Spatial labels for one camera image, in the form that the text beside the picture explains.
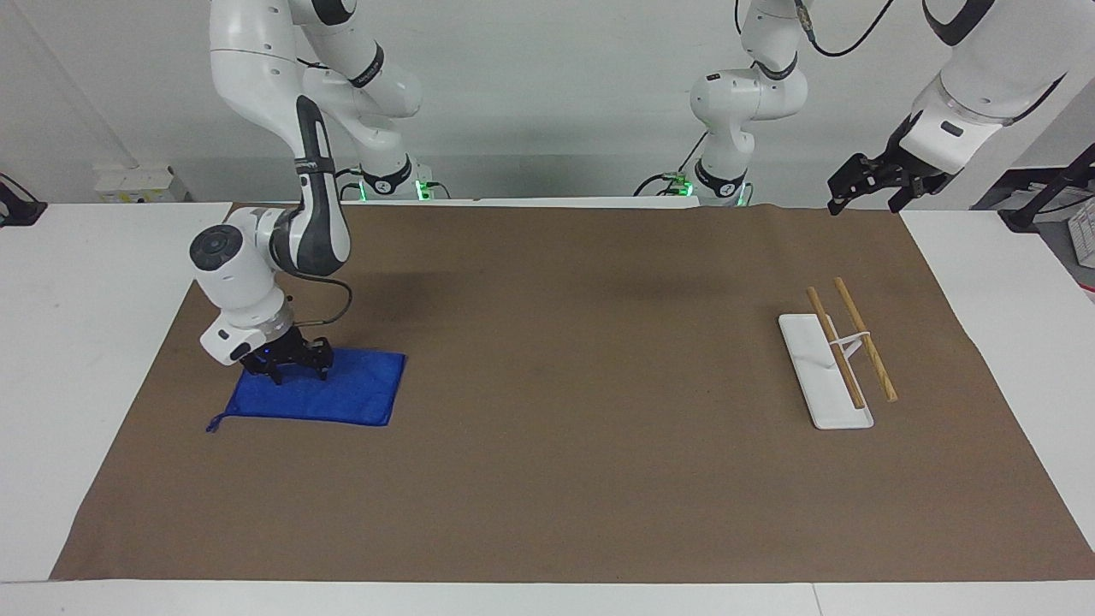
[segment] chopstick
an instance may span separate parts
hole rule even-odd
[[[894,384],[890,383],[889,373],[886,372],[886,367],[883,365],[883,358],[878,355],[875,341],[867,334],[867,326],[863,323],[863,317],[860,315],[858,307],[855,306],[855,301],[852,300],[852,293],[849,292],[848,286],[844,284],[844,278],[837,276],[832,281],[837,284],[840,298],[844,300],[844,307],[846,307],[849,316],[852,317],[852,324],[855,326],[856,334],[864,335],[863,346],[866,347],[867,357],[871,358],[871,364],[875,368],[875,376],[878,377],[878,384],[881,385],[883,392],[886,393],[886,402],[897,402],[897,391],[894,390]]]
[[[837,370],[840,371],[840,376],[844,380],[844,387],[848,388],[848,394],[852,397],[852,406],[856,409],[865,408],[867,405],[863,402],[863,393],[855,385],[855,379],[852,377],[852,368],[848,365],[848,358],[844,357],[844,350],[837,344],[837,333],[833,332],[832,324],[829,323],[829,317],[825,314],[825,306],[821,305],[821,298],[818,297],[817,289],[809,287],[806,289],[806,294],[809,295],[810,303],[814,305],[814,314],[818,316],[818,322],[821,323],[821,330],[825,332],[826,340],[829,341],[829,351],[832,351],[832,359],[837,361]]]

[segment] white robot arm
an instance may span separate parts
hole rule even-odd
[[[932,30],[954,48],[950,60],[920,93],[886,150],[850,158],[829,179],[829,210],[855,197],[897,187],[899,211],[911,199],[941,191],[1001,128],[1045,101],[1091,49],[1091,0],[924,0]]]
[[[737,199],[754,147],[744,125],[803,108],[808,88],[796,70],[802,38],[793,0],[754,0],[741,28],[741,45],[752,66],[707,74],[692,86],[692,112],[708,132],[700,160],[688,173],[701,202]]]
[[[878,158],[851,156],[829,179],[829,209],[898,188],[890,209],[942,190],[1000,128],[1033,112],[1091,48],[1090,0],[922,0],[932,30],[954,47]],[[742,125],[797,113],[806,80],[795,69],[809,25],[807,0],[754,0],[741,27],[749,69],[719,71],[692,89],[692,111],[710,137],[689,173],[702,202],[733,202],[753,152]]]
[[[397,158],[394,172],[410,167],[411,177],[416,164],[397,132],[366,126],[370,118],[413,115],[422,89],[365,35],[356,4],[356,0],[211,3],[209,55],[217,93],[237,113],[289,146],[301,200],[289,209],[238,209],[227,223],[194,239],[195,278],[221,310],[201,336],[201,346],[224,365],[241,362],[275,382],[280,382],[279,364],[308,365],[323,377],[333,358],[324,339],[314,344],[303,339],[274,280],[278,269],[308,279],[327,276],[349,257],[349,231],[321,105],[327,105],[355,137],[364,173],[392,178],[389,170]],[[309,69],[308,79],[301,78],[295,26],[303,27],[330,69]],[[395,194],[400,183],[393,179],[391,187],[390,194]]]

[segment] white table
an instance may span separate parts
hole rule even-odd
[[[667,201],[692,205],[477,205]],[[54,205],[35,226],[0,229],[0,580],[12,581],[0,584],[0,614],[1095,614],[1095,581],[42,583],[189,284],[186,247],[227,208]],[[902,219],[1095,546],[1095,305],[1039,237],[1007,232],[993,212]]]

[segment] blue towel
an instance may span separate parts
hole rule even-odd
[[[285,376],[281,385],[243,371],[224,412],[212,418],[206,432],[217,432],[227,417],[388,426],[406,358],[358,349],[335,349],[334,353],[326,381],[295,364],[279,367]]]

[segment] white tray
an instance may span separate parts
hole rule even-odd
[[[781,315],[780,329],[795,367],[806,407],[818,430],[862,430],[875,425],[871,409],[856,409],[844,387],[816,315]]]

